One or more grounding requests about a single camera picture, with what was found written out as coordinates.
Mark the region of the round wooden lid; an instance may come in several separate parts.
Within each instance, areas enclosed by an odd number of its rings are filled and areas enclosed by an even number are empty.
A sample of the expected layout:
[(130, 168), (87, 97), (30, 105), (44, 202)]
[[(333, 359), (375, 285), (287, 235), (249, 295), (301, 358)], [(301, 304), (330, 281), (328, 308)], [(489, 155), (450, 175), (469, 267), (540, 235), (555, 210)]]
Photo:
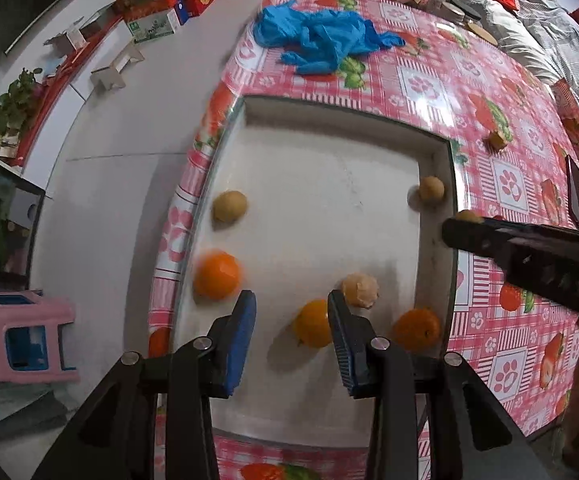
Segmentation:
[(490, 32), (487, 32), (487, 30), (484, 29), (480, 24), (475, 22), (468, 22), (466, 27), (480, 39), (487, 41), (488, 44), (492, 44), (493, 47), (498, 45), (498, 41), (495, 39), (495, 37), (493, 37)]

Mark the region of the yellow-orange round orange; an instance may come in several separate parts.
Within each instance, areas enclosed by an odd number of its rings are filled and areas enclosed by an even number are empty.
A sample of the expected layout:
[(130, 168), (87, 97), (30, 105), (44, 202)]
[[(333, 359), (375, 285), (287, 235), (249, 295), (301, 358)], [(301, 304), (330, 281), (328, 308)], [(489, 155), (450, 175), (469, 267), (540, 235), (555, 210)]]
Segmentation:
[(332, 342), (327, 316), (327, 301), (314, 299), (305, 304), (291, 323), (291, 330), (298, 340), (309, 348), (321, 349)]

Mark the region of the black smartphone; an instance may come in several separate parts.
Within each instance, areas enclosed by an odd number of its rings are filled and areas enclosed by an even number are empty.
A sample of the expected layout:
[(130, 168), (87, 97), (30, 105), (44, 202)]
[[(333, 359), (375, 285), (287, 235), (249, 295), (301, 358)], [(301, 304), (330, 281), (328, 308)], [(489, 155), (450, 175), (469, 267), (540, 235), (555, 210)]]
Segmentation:
[(579, 167), (574, 159), (565, 158), (567, 170), (568, 214), (576, 229), (579, 230)]

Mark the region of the dark glass cabinet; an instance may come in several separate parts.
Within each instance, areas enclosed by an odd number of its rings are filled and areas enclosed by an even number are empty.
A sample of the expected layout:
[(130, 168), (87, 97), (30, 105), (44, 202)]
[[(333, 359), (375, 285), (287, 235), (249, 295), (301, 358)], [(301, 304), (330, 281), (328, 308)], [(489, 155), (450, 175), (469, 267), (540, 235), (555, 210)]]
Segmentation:
[(29, 287), (45, 193), (0, 165), (0, 292)]

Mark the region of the white cardboard stand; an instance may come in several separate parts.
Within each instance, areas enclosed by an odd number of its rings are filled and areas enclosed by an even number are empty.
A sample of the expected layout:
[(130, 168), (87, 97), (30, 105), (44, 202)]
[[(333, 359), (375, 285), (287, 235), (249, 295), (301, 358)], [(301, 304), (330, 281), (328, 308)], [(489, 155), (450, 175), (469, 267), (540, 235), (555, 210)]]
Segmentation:
[(108, 52), (91, 71), (93, 84), (102, 86), (105, 90), (124, 88), (126, 83), (122, 77), (122, 70), (130, 64), (140, 63), (145, 60), (133, 40), (127, 42), (118, 52)]

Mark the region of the tan longan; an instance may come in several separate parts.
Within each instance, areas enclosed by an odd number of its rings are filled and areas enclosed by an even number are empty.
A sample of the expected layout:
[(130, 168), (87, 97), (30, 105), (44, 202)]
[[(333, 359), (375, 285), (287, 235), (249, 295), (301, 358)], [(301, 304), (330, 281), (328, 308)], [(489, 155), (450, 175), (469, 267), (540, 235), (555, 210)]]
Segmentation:
[(419, 198), (424, 204), (439, 204), (445, 195), (445, 184), (438, 177), (427, 176), (419, 181)]
[(216, 196), (212, 203), (212, 217), (216, 222), (234, 223), (248, 210), (248, 200), (239, 191), (225, 191)]
[(476, 214), (474, 211), (469, 209), (459, 211), (455, 215), (455, 219), (466, 222), (483, 223), (483, 217), (480, 217), (479, 214)]

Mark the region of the green white carton box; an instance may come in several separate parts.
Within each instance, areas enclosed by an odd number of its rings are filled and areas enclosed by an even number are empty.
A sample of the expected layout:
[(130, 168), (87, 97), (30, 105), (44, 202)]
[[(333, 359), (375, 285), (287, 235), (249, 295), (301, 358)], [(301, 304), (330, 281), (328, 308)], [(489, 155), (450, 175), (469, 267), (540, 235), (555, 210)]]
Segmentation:
[(174, 35), (181, 28), (175, 10), (161, 11), (154, 14), (127, 21), (126, 26), (136, 44)]

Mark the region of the cracked walnut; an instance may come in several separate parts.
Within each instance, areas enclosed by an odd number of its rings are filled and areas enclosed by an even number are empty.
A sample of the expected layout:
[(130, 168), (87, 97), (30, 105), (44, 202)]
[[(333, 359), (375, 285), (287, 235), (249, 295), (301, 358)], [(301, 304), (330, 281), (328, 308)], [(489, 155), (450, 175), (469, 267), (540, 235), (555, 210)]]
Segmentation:
[(487, 137), (487, 142), (492, 151), (499, 152), (507, 147), (507, 140), (503, 133), (498, 130), (491, 130)]

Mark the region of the grey blanket on sofa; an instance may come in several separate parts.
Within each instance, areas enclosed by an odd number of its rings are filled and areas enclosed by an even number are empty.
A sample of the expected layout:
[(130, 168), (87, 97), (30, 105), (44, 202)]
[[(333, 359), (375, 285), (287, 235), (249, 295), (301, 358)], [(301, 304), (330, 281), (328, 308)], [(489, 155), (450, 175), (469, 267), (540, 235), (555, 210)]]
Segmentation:
[(565, 80), (579, 105), (579, 24), (556, 0), (516, 0), (516, 11), (495, 0), (462, 1), (501, 51), (548, 86)]

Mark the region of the mandarin orange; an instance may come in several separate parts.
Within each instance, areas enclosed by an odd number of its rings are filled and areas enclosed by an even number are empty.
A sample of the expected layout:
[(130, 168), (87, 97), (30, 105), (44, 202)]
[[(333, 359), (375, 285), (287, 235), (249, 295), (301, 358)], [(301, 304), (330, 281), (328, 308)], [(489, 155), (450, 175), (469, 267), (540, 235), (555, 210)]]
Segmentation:
[(228, 252), (208, 252), (198, 263), (193, 289), (197, 296), (220, 301), (239, 288), (242, 269), (238, 260)]
[(393, 341), (408, 352), (421, 353), (433, 348), (441, 338), (441, 322), (429, 309), (403, 313), (391, 329)]

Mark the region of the blue plastic gloves pile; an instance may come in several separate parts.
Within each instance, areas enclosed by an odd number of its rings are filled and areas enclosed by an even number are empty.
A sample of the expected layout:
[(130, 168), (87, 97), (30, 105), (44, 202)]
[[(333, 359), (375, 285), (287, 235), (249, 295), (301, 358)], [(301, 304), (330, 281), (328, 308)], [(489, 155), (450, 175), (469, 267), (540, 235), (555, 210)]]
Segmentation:
[(296, 1), (266, 6), (254, 20), (252, 36), (262, 48), (282, 48), (280, 62), (298, 75), (326, 75), (340, 69), (345, 58), (401, 48), (395, 32), (378, 32), (374, 23), (355, 11), (314, 12), (295, 8)]

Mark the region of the pink strawberry tablecloth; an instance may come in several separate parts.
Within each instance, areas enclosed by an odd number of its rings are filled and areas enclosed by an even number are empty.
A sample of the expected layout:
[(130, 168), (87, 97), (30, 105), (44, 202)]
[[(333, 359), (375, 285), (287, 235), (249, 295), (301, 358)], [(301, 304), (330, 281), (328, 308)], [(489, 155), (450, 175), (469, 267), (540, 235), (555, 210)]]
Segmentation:
[(451, 223), (574, 232), (579, 108), (386, 0), (263, 0), (159, 242), (149, 352), (169, 479), (539, 479), (575, 316), (447, 246)]

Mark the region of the peeled mandarin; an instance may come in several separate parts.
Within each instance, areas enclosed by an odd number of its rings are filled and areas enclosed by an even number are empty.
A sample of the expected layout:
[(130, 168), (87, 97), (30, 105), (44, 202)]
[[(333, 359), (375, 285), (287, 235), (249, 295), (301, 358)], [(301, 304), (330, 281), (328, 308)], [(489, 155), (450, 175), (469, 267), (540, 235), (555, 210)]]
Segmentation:
[(378, 281), (364, 273), (351, 273), (340, 283), (340, 289), (351, 307), (370, 309), (378, 299)]

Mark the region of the green potted plant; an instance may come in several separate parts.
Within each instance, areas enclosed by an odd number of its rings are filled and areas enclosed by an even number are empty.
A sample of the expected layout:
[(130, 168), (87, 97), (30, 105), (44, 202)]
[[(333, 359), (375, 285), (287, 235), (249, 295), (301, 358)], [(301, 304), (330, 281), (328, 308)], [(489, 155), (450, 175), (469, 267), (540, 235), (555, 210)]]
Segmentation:
[(43, 85), (38, 77), (43, 71), (24, 68), (0, 95), (0, 158), (11, 159), (29, 132), (38, 112)]

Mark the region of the white shallow tray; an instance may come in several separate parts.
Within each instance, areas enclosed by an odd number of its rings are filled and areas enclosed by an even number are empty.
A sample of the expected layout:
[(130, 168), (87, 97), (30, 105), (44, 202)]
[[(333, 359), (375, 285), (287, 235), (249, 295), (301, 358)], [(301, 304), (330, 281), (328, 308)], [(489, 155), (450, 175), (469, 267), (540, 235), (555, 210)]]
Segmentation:
[[(438, 177), (439, 204), (424, 204), (419, 181)], [(246, 195), (234, 223), (213, 220), (225, 191)], [(351, 273), (378, 281), (367, 310), (378, 335), (415, 307), (452, 318), (457, 254), (440, 226), (457, 211), (450, 143), (404, 122), (308, 101), (245, 96), (212, 160), (190, 242), (175, 315), (174, 341), (186, 344), (229, 314), (233, 298), (196, 297), (199, 260), (214, 250), (234, 256), (242, 287), (257, 298), (242, 381), (213, 400), (216, 429), (251, 439), (321, 448), (364, 448), (373, 403), (353, 400), (333, 348), (299, 344), (291, 322)]]

